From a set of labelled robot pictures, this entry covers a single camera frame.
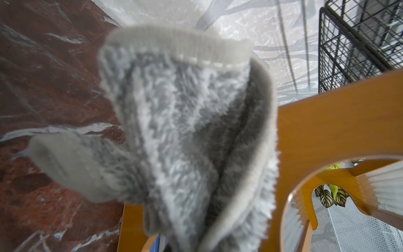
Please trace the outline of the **grey striped cloth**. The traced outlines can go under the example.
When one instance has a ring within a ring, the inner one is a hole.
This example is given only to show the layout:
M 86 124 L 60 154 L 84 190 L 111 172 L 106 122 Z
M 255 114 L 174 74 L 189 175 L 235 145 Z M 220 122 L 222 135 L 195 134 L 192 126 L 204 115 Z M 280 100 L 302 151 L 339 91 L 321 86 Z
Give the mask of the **grey striped cloth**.
M 126 142 L 40 134 L 27 152 L 92 202 L 144 207 L 174 252 L 255 252 L 276 208 L 276 89 L 253 46 L 190 29 L 117 28 L 98 53 Z

